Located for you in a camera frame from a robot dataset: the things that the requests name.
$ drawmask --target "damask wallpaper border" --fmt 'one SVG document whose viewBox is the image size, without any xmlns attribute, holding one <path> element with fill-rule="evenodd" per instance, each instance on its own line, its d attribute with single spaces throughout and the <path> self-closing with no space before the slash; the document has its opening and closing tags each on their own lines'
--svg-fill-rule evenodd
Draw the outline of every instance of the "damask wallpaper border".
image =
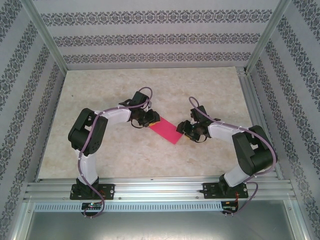
<svg viewBox="0 0 320 240">
<path fill-rule="evenodd" d="M 43 160 L 43 156 L 45 154 L 46 146 L 47 146 L 47 143 L 48 143 L 48 139 L 49 139 L 50 131 L 51 131 L 51 128 L 52 128 L 52 124 L 53 124 L 53 121 L 54 121 L 54 118 L 55 118 L 55 115 L 56 115 L 56 111 L 57 111 L 57 107 L 58 107 L 58 103 L 59 103 L 59 100 L 60 100 L 60 96 L 61 96 L 61 92 L 62 92 L 62 89 L 63 89 L 63 86 L 64 86 L 65 79 L 66 78 L 63 77 L 59 92 L 57 94 L 57 99 L 56 99 L 54 107 L 53 107 L 53 112 L 52 112 L 52 115 L 51 115 L 51 119 L 49 121 L 50 123 L 48 125 L 49 127 L 48 127 L 48 130 L 46 132 L 45 139 L 43 141 L 43 146 L 42 146 L 42 149 L 41 149 L 41 153 L 40 153 L 40 156 L 39 156 L 39 160 L 37 161 L 36 170 L 34 172 L 34 177 L 33 177 L 33 181 L 34 182 L 37 180 L 39 169 L 40 169 L 40 166 L 41 166 L 41 163 L 42 163 L 42 160 Z"/>
<path fill-rule="evenodd" d="M 200 62 L 247 61 L 250 52 L 170 52 L 64 55 L 67 64 L 137 63 L 137 62 Z"/>
<path fill-rule="evenodd" d="M 266 10 L 160 10 L 42 13 L 47 27 L 108 24 L 266 23 Z"/>
<path fill-rule="evenodd" d="M 316 40 L 320 43 L 320 7 L 314 0 L 292 0 Z"/>
<path fill-rule="evenodd" d="M 18 13 L 22 9 L 22 4 L 19 0 L 7 0 L 0 10 L 0 43 L 7 35 L 11 25 L 16 20 Z"/>
<path fill-rule="evenodd" d="M 37 35 L 38 31 L 30 21 L 0 79 L 0 114 Z"/>
<path fill-rule="evenodd" d="M 320 112 L 320 81 L 318 73 L 315 72 L 313 64 L 285 16 L 280 20 L 277 29 L 314 100 L 314 104 L 317 106 L 318 112 Z"/>
<path fill-rule="evenodd" d="M 320 175 L 320 145 L 317 142 L 317 138 L 315 137 L 313 130 L 310 128 L 310 124 L 305 116 L 303 107 L 300 104 L 294 87 L 291 84 L 288 74 L 286 73 L 285 67 L 271 40 L 265 46 L 265 51 L 270 62 L 272 63 L 273 70 L 278 78 L 278 82 L 282 88 L 283 94 L 287 99 L 287 103 L 290 106 L 291 114 L 294 117 L 296 126 L 299 129 L 301 138 L 305 142 L 304 144 L 309 157 L 311 160 L 313 160 L 313 167 L 316 169 L 315 172 L 317 175 Z"/>
<path fill-rule="evenodd" d="M 297 181 L 298 189 L 301 192 L 301 195 L 303 196 L 302 199 L 303 199 L 303 203 L 305 205 L 305 209 L 308 213 L 309 220 L 312 222 L 311 226 L 314 228 L 315 235 L 318 238 L 320 238 L 320 212 L 318 211 L 318 207 L 316 206 L 316 200 L 312 196 L 312 191 L 309 190 L 310 184 L 309 184 L 309 182 L 306 181 L 306 174 L 307 173 L 305 173 L 304 169 L 301 167 L 301 162 L 299 161 L 299 157 L 296 153 L 297 151 L 296 151 L 295 145 L 292 141 L 292 137 L 288 131 L 287 124 L 284 121 L 283 113 L 279 107 L 279 104 L 276 99 L 273 88 L 271 86 L 269 77 L 267 75 L 267 72 L 265 70 L 263 62 L 260 58 L 258 59 L 255 67 L 256 67 L 258 76 L 260 78 L 261 84 L 263 86 L 264 93 L 267 97 L 268 104 L 270 106 L 270 110 L 273 115 L 273 120 L 276 123 L 278 133 L 280 135 L 280 139 L 283 144 L 283 149 L 285 150 L 287 158 L 288 158 L 288 162 L 291 165 L 292 173 L 295 177 L 295 180 Z M 253 80 L 252 83 L 253 83 L 254 89 L 257 93 L 257 98 L 258 98 L 258 101 L 259 101 L 259 104 L 260 104 L 260 107 L 262 110 L 262 114 L 265 119 L 268 131 L 269 131 L 272 145 L 275 146 L 275 143 L 274 143 L 274 140 L 272 137 L 273 135 L 272 135 L 272 132 L 271 132 L 270 127 L 268 125 L 268 121 L 267 121 L 265 112 L 263 110 L 264 108 L 262 106 L 261 100 L 259 98 L 259 94 L 257 91 L 257 87 L 255 84 L 254 78 L 253 78 L 252 74 L 250 76 L 251 76 L 251 79 Z"/>
<path fill-rule="evenodd" d="M 17 207 L 17 204 L 19 201 L 19 195 L 21 193 L 22 186 L 23 186 L 24 181 L 26 179 L 26 174 L 28 172 L 30 160 L 33 155 L 33 149 L 34 149 L 35 145 L 37 144 L 37 139 L 40 134 L 42 123 L 45 119 L 46 111 L 48 109 L 50 99 L 51 99 L 52 93 L 54 91 L 55 85 L 58 81 L 57 78 L 58 78 L 58 75 L 60 72 L 61 71 L 60 71 L 57 63 L 55 62 L 52 67 L 47 85 L 45 87 L 44 94 L 42 96 L 40 105 L 38 107 L 35 120 L 34 120 L 33 125 L 31 127 L 30 135 L 27 139 L 26 146 L 23 150 L 23 154 L 21 156 L 21 160 L 19 163 L 19 168 L 17 169 L 17 172 L 15 173 L 15 176 L 14 176 L 15 180 L 12 182 L 12 187 L 10 188 L 10 191 L 9 191 L 10 195 L 8 196 L 8 201 L 5 203 L 4 211 L 2 212 L 2 217 L 0 219 L 0 223 L 1 223 L 0 224 L 0 234 L 1 234 L 0 237 L 3 237 L 3 239 L 6 239 L 6 235 L 9 232 L 10 224 L 11 224 L 11 222 L 13 220 L 13 216 L 14 216 L 14 211 Z M 63 78 L 63 80 L 61 81 L 61 86 L 59 87 L 58 95 L 61 94 L 64 79 L 65 78 Z M 51 116 L 49 130 L 50 130 L 50 126 L 52 124 L 52 121 L 54 118 L 54 113 L 56 111 L 57 106 L 58 106 L 58 100 L 56 101 L 56 103 L 54 105 L 54 111 L 53 111 L 53 115 Z"/>
<path fill-rule="evenodd" d="M 0 151 L 0 180 L 3 179 L 3 175 L 7 170 L 6 166 L 11 158 L 14 146 L 17 143 L 17 138 L 19 137 L 19 133 L 28 114 L 30 104 L 33 100 L 33 96 L 36 92 L 49 55 L 50 52 L 44 44 L 33 67 L 29 80 L 27 81 L 12 122 L 9 125 L 9 130 L 7 131 L 8 134 L 4 137 L 4 144 Z"/>
<path fill-rule="evenodd" d="M 260 33 L 177 33 L 55 36 L 58 47 L 166 45 L 166 44 L 256 44 Z"/>
</svg>

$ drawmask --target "patterned wallpaper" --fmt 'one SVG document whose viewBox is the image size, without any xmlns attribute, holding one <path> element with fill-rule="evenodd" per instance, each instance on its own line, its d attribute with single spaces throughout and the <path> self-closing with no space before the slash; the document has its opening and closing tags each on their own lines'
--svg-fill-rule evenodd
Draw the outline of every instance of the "patterned wallpaper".
<svg viewBox="0 0 320 240">
<path fill-rule="evenodd" d="M 320 239 L 320 3 L 293 0 L 251 73 L 311 239 Z"/>
<path fill-rule="evenodd" d="M 33 182 L 64 77 L 18 0 L 0 2 L 0 240 Z"/>
<path fill-rule="evenodd" d="M 70 70 L 244 67 L 279 0 L 35 0 Z"/>
</svg>

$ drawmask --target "wire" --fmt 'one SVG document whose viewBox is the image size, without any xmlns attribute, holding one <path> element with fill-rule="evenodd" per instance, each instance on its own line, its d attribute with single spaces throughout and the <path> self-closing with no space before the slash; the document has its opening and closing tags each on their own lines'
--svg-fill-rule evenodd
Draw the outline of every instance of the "wire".
<svg viewBox="0 0 320 240">
<path fill-rule="evenodd" d="M 223 210 L 224 212 L 232 214 L 232 216 L 233 216 L 233 215 L 237 215 L 238 213 L 243 211 L 244 208 L 246 208 L 248 206 L 248 204 L 251 202 L 251 200 L 255 197 L 256 193 L 258 192 L 259 186 L 258 186 L 258 183 L 255 181 L 248 181 L 247 184 L 255 184 L 255 190 L 254 190 L 253 194 L 250 196 L 250 198 L 248 199 L 248 201 L 246 201 L 244 203 L 244 205 L 236 212 L 231 212 L 231 211 L 225 210 L 225 209 Z"/>
<path fill-rule="evenodd" d="M 133 108 L 139 108 L 139 107 L 144 106 L 145 104 L 148 104 L 148 103 L 150 102 L 151 98 L 152 98 L 153 91 L 152 91 L 152 89 L 151 89 L 150 87 L 144 86 L 144 87 L 140 88 L 140 89 L 138 90 L 138 92 L 141 92 L 141 90 L 143 90 L 143 89 L 148 89 L 148 90 L 150 90 L 150 97 L 149 97 L 148 100 L 145 101 L 144 103 L 141 103 L 141 104 L 136 105 L 136 106 L 118 106 L 118 107 L 111 107 L 111 108 L 109 108 L 109 109 L 106 109 L 106 110 L 104 110 L 104 111 L 99 112 L 99 113 L 96 115 L 96 117 L 94 118 L 93 124 L 92 124 L 91 129 L 90 129 L 90 132 L 89 132 L 89 134 L 88 134 L 88 137 L 87 137 L 87 139 L 86 139 L 86 141 L 85 141 L 85 143 L 84 143 L 84 145 L 83 145 L 83 147 L 82 147 L 82 149 L 81 149 L 81 151 L 80 151 L 80 153 L 79 153 L 77 165 L 78 165 L 78 171 L 79 171 L 80 176 L 82 177 L 83 181 L 89 186 L 89 188 L 91 188 L 91 189 L 99 196 L 99 198 L 101 198 L 102 208 L 101 208 L 101 210 L 100 210 L 97 214 L 95 214 L 95 215 L 93 215 L 93 216 L 87 216 L 87 215 L 86 215 L 86 211 L 87 211 L 87 208 L 86 208 L 86 209 L 83 211 L 83 215 L 84 215 L 85 218 L 87 218 L 87 217 L 89 217 L 89 218 L 91 218 L 91 219 L 96 218 L 96 217 L 98 217 L 100 214 L 102 214 L 102 212 L 103 212 L 104 209 L 105 209 L 105 199 L 104 199 L 104 197 L 100 194 L 100 192 L 98 192 L 98 190 L 96 190 L 96 189 L 87 181 L 87 179 L 85 178 L 85 176 L 84 176 L 84 174 L 83 174 L 83 172 L 82 172 L 82 170 L 81 170 L 81 165 L 80 165 L 80 163 L 81 163 L 81 157 L 82 157 L 84 151 L 86 150 L 86 148 L 87 148 L 87 146 L 88 146 L 88 144 L 89 144 L 89 142 L 90 142 L 90 140 L 91 140 L 91 136 L 92 136 L 92 133 L 93 133 L 93 131 L 94 131 L 94 129 L 95 129 L 95 126 L 96 126 L 96 123 L 97 123 L 97 121 L 98 121 L 98 118 L 99 118 L 102 114 L 104 114 L 104 113 L 106 113 L 106 112 L 109 112 L 109 111 L 118 110 L 118 109 L 133 109 Z"/>
<path fill-rule="evenodd" d="M 256 174 L 248 177 L 246 180 L 244 180 L 244 182 L 249 181 L 250 179 L 252 179 L 255 176 L 267 174 L 267 173 L 271 172 L 275 168 L 276 163 L 277 163 L 276 153 L 275 153 L 273 147 L 270 145 L 270 143 L 267 140 L 265 140 L 259 134 L 256 134 L 255 132 L 250 131 L 249 129 L 245 129 L 245 128 L 240 127 L 240 126 L 235 126 L 235 125 L 232 125 L 232 124 L 229 124 L 229 123 L 224 123 L 224 122 L 221 122 L 221 121 L 214 120 L 212 117 L 210 117 L 209 115 L 205 114 L 203 111 L 199 110 L 198 107 L 192 102 L 192 100 L 194 100 L 197 103 L 198 107 L 199 107 L 199 102 L 195 97 L 193 97 L 193 96 L 189 97 L 189 102 L 195 108 L 195 110 L 197 110 L 199 113 L 201 113 L 203 116 L 205 116 L 206 118 L 208 118 L 212 122 L 220 124 L 220 125 L 225 125 L 227 127 L 233 128 L 233 129 L 239 129 L 241 131 L 245 131 L 245 132 L 255 136 L 256 138 L 260 139 L 261 142 L 263 142 L 268 147 L 268 149 L 270 150 L 271 155 L 272 155 L 272 166 L 269 169 L 267 169 L 267 170 L 265 170 L 263 172 L 257 172 Z"/>
<path fill-rule="evenodd" d="M 135 126 L 131 120 L 131 126 L 136 128 L 136 129 L 143 129 L 144 127 L 143 126 Z"/>
<path fill-rule="evenodd" d="M 237 208 L 239 206 L 239 193 L 237 191 L 235 192 L 235 201 L 234 202 L 236 203 L 235 208 Z"/>
<path fill-rule="evenodd" d="M 205 137 L 205 139 L 203 141 L 194 141 L 194 142 L 197 144 L 200 144 L 200 143 L 204 143 L 206 140 L 207 140 L 207 137 Z"/>
</svg>

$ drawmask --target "gray metal panel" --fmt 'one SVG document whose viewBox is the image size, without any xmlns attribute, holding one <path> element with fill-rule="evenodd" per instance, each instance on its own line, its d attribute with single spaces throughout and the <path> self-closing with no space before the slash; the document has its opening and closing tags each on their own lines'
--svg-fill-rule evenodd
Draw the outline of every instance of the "gray metal panel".
<svg viewBox="0 0 320 240">
<path fill-rule="evenodd" d="M 239 216 L 220 212 L 35 212 L 28 240 L 292 240 L 282 201 L 255 201 Z"/>
</svg>

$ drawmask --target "enclosure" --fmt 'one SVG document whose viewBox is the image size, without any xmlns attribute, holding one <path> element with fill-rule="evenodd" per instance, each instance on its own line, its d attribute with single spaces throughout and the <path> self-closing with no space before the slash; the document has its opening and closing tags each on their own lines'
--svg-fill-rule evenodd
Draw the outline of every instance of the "enclosure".
<svg viewBox="0 0 320 240">
<path fill-rule="evenodd" d="M 0 239 L 320 239 L 319 5 L 1 0 Z M 174 126 L 190 119 L 193 96 L 238 130 L 263 128 L 278 162 L 254 178 L 241 213 L 221 213 L 236 198 L 203 193 L 237 164 L 232 144 L 172 144 L 126 122 L 96 153 L 112 200 L 83 218 L 90 201 L 70 199 L 79 172 L 68 133 L 82 109 L 116 107 L 145 86 Z"/>
</svg>

